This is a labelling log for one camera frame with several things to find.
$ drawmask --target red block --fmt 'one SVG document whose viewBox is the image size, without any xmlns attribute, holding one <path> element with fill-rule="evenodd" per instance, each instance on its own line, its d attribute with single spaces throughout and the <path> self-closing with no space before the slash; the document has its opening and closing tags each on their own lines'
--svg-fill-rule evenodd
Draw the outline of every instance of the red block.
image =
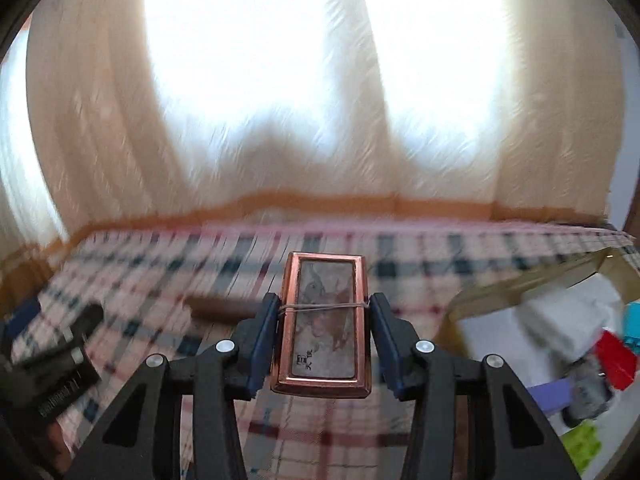
<svg viewBox="0 0 640 480">
<path fill-rule="evenodd" d="M 625 390 L 636 377 L 636 355 L 611 332 L 602 332 L 595 353 L 611 386 Z"/>
</svg>

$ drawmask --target sheer curtain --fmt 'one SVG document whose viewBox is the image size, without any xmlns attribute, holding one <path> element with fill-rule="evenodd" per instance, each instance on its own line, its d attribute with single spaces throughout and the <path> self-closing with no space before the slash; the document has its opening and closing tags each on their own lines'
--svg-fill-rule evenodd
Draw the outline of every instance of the sheer curtain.
<svg viewBox="0 0 640 480">
<path fill-rule="evenodd" d="M 611 13 L 605 0 L 43 0 L 34 142 L 70 232 L 268 207 L 597 219 L 622 132 Z"/>
<path fill-rule="evenodd" d="M 31 138 L 27 39 L 20 31 L 0 65 L 0 316 L 46 281 L 41 249 L 65 236 Z"/>
</svg>

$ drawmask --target purple block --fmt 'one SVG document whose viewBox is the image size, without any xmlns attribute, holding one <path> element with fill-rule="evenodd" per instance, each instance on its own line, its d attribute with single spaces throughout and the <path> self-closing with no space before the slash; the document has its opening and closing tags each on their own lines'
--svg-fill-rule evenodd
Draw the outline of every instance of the purple block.
<svg viewBox="0 0 640 480">
<path fill-rule="evenodd" d="M 552 383 L 539 384 L 527 388 L 546 416 L 553 415 L 571 404 L 573 383 L 569 379 L 560 379 Z"/>
</svg>

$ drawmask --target plaid bedsheet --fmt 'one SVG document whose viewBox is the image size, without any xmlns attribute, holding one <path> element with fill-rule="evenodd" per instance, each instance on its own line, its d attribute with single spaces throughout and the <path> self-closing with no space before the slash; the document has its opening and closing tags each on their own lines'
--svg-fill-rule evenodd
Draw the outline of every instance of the plaid bedsheet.
<svg viewBox="0 0 640 480">
<path fill-rule="evenodd" d="M 102 381 L 60 423 L 77 450 L 94 422 L 149 354 L 191 356 L 231 328 L 193 322 L 191 293 L 261 298 L 280 292 L 290 251 L 362 254 L 370 292 L 384 292 L 396 314 L 433 336 L 464 287 L 511 278 L 540 264 L 616 246 L 638 268 L 625 234 L 530 224 L 290 224 L 210 226 L 181 232 L 101 232 L 85 240 L 40 293 L 42 313 L 14 344 L 14 359 L 60 336 L 89 300 L 105 323 L 87 345 Z M 376 370 L 376 357 L 373 370 Z M 413 406 L 379 384 L 364 400 L 274 394 L 236 402 L 250 479 L 393 479 L 400 475 Z M 185 397 L 181 469 L 191 475 L 192 402 Z"/>
</svg>

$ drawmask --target green object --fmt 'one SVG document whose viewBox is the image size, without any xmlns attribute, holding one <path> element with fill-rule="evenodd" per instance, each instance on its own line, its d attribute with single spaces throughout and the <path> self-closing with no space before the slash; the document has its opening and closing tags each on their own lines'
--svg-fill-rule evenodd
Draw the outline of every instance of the green object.
<svg viewBox="0 0 640 480">
<path fill-rule="evenodd" d="M 590 420 L 583 421 L 580 426 L 565 433 L 560 439 L 580 474 L 584 473 L 585 469 L 602 449 L 596 427 Z"/>
</svg>

